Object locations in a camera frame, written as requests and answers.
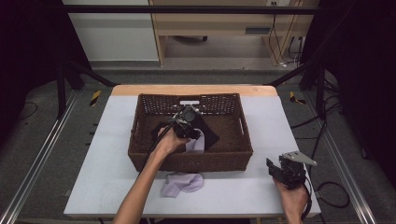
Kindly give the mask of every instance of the metal bar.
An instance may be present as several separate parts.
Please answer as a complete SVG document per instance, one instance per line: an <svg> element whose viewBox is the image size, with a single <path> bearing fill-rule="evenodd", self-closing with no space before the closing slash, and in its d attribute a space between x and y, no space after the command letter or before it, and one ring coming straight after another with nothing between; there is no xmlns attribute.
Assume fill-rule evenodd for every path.
<svg viewBox="0 0 396 224"><path fill-rule="evenodd" d="M309 106L311 107L312 112L316 115L316 109L313 106L314 99L311 94L304 93L305 99L308 102ZM317 123L319 128L321 128L320 121L317 119ZM324 140L329 147L329 153L332 158L332 162L337 170L337 173L340 175L341 181L346 188L350 196L350 201L352 202L353 206L355 207L356 214L358 215L361 223L366 224L375 224L375 217L364 199L363 194L361 193L361 189L359 188L358 184L353 177L353 174L350 172L347 163L344 161L343 157L341 156L340 150L338 149L337 145L332 138L332 134L329 131L326 131L323 134Z"/></svg>
<svg viewBox="0 0 396 224"><path fill-rule="evenodd" d="M68 100L68 107L64 111L64 115L60 119L56 119L54 125L52 126L52 130L50 131L47 139L45 140L43 146L38 152L35 161L30 167L29 172L26 177L23 179L17 193L14 195L11 203L8 205L6 211L0 217L0 223L2 224L12 224L16 221L18 214L20 213L24 203L26 202L27 197L29 196L30 191L32 190L35 182L37 181L38 176L42 168L44 167L47 158L49 157L53 146L55 145L62 128L64 127L67 119L78 98L78 91L73 91Z"/></svg>
<svg viewBox="0 0 396 224"><path fill-rule="evenodd" d="M227 6L104 6L104 5L43 5L44 9L67 13L180 13L180 14L334 14L339 10L326 7L227 7Z"/></svg>

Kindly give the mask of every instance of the wall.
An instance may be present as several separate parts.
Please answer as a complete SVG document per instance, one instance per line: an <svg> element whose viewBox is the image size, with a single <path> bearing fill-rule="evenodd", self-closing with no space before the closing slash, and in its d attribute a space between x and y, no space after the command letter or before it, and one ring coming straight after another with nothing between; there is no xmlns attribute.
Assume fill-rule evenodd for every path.
<svg viewBox="0 0 396 224"><path fill-rule="evenodd" d="M148 5L147 0L64 0L65 5ZM70 13L90 61L156 61L149 14Z"/></svg>

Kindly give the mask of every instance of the brown wicker basket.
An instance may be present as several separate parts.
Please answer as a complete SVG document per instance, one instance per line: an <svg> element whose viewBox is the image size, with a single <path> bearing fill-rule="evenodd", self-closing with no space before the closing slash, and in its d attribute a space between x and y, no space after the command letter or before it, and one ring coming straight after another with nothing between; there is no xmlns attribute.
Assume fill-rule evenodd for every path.
<svg viewBox="0 0 396 224"><path fill-rule="evenodd" d="M207 126L219 136L203 154L185 153L178 148L169 155L161 171L199 173L245 171L253 154L244 112L238 93L205 95L140 94L134 116L134 126L128 156L140 172L153 141L151 131L166 122L180 109L180 101L198 101Z"/></svg>

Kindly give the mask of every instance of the white table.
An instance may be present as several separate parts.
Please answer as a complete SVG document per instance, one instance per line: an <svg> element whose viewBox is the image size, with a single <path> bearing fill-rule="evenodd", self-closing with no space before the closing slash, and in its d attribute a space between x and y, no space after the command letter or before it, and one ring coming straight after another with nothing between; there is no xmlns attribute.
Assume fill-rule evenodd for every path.
<svg viewBox="0 0 396 224"><path fill-rule="evenodd" d="M254 152L245 172L202 173L205 183L201 189L180 192L175 199L161 196L169 173L159 172L143 217L282 216L280 197L268 175L265 159L279 166L278 156L298 147L275 89L271 94L262 94L262 88L268 87L207 87L176 86L178 91L175 86L116 87L108 99L64 213L70 217L115 216L138 174L127 155L137 102L136 94L128 90L142 93L168 90L173 94L240 92ZM317 199L312 197L312 201L311 217L320 213Z"/></svg>

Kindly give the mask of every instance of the human hand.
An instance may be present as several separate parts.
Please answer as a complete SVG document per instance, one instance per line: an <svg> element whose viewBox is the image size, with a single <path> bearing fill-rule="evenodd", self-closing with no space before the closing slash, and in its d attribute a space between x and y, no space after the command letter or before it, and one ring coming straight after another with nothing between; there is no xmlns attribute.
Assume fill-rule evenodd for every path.
<svg viewBox="0 0 396 224"><path fill-rule="evenodd" d="M161 128L158 132L160 135L163 132L164 128ZM186 145L186 143L190 142L190 138L179 138L177 137L173 128L171 128L164 136L163 139L158 143L155 147L154 152L160 153L165 159L165 157L176 150L176 148Z"/></svg>
<svg viewBox="0 0 396 224"><path fill-rule="evenodd" d="M287 189L276 179L273 178L273 180L282 198L282 207L288 223L301 223L301 215L308 203L308 194L304 186L296 189Z"/></svg>

